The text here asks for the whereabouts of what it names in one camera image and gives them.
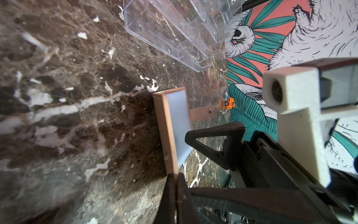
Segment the clear plastic organizer box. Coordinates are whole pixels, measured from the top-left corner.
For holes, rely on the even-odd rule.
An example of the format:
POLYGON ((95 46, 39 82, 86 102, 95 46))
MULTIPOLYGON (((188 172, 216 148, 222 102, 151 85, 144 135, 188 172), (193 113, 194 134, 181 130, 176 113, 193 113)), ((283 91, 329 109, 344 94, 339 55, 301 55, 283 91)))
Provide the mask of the clear plastic organizer box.
POLYGON ((244 1, 131 0, 124 9, 126 31, 201 72, 211 67, 238 21, 244 1))

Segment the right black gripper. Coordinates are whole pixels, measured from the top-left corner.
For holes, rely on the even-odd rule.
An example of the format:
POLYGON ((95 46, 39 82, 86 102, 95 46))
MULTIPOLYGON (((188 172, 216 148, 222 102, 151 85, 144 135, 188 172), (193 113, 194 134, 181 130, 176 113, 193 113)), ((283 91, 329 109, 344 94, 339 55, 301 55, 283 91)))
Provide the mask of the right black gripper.
POLYGON ((231 211, 257 224, 355 224, 358 177, 330 169, 324 187, 265 133, 243 141, 240 122, 187 132, 185 142, 225 170, 243 189, 190 188, 198 207, 231 211))

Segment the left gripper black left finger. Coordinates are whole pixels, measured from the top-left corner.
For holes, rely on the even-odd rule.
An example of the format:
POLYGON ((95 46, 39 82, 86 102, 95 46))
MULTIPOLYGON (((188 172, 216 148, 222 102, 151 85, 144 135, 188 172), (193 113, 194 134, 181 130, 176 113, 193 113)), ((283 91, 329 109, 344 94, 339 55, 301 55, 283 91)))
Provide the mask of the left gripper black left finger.
POLYGON ((153 224, 174 224, 176 213, 176 181, 173 174, 167 176, 166 184, 153 224))

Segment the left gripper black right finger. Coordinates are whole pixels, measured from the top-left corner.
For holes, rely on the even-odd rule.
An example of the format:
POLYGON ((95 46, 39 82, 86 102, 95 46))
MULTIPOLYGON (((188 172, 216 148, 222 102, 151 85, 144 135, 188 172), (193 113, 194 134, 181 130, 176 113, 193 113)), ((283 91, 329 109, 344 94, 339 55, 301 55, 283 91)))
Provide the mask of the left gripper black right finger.
POLYGON ((192 199, 192 190, 201 188, 189 188, 183 173, 177 177, 177 223, 178 224, 203 224, 197 206, 192 199))

